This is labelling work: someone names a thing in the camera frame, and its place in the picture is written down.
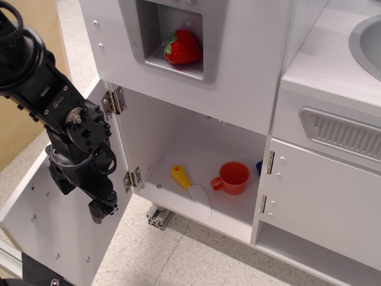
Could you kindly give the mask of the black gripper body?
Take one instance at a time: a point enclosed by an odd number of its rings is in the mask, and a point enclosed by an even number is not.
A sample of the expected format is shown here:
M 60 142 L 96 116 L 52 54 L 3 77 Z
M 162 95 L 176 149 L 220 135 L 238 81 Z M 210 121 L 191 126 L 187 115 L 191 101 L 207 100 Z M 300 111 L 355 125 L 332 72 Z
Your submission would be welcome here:
M 67 175 L 76 186 L 92 200 L 108 205 L 111 213 L 118 210 L 117 193 L 108 178 L 116 170 L 116 157 L 108 144 L 102 144 L 93 154 L 85 155 L 79 163 L 73 163 L 52 145 L 45 148 L 50 165 L 56 165 L 67 171 Z

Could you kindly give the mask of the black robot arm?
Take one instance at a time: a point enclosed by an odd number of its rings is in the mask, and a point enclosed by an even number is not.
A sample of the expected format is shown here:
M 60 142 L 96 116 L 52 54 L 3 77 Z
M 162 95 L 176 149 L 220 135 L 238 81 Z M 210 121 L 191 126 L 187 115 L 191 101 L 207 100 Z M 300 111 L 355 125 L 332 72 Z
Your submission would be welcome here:
M 1 2 L 1 96 L 41 122 L 50 144 L 49 172 L 63 194 L 75 188 L 91 198 L 95 223 L 114 214 L 117 193 L 109 178 L 117 167 L 111 128 L 100 107 L 85 99 L 55 65 L 41 37 L 18 10 Z

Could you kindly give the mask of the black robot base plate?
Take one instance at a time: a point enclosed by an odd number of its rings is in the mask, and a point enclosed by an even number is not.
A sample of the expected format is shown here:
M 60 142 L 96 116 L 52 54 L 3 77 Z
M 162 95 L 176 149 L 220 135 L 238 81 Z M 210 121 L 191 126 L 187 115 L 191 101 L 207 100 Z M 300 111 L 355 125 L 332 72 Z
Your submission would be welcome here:
M 73 286 L 65 277 L 25 253 L 21 254 L 22 285 Z

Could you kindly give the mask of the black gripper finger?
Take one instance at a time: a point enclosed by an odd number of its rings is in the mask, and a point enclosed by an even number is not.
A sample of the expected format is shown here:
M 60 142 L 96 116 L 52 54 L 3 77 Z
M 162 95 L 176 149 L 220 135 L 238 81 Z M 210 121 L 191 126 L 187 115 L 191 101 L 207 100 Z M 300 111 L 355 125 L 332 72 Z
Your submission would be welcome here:
M 101 224 L 102 220 L 112 212 L 108 205 L 98 200 L 92 200 L 88 206 L 90 215 L 96 224 Z
M 64 195 L 69 194 L 75 189 L 76 186 L 68 177 L 65 169 L 62 169 L 56 165 L 50 165 L 49 172 L 57 187 Z

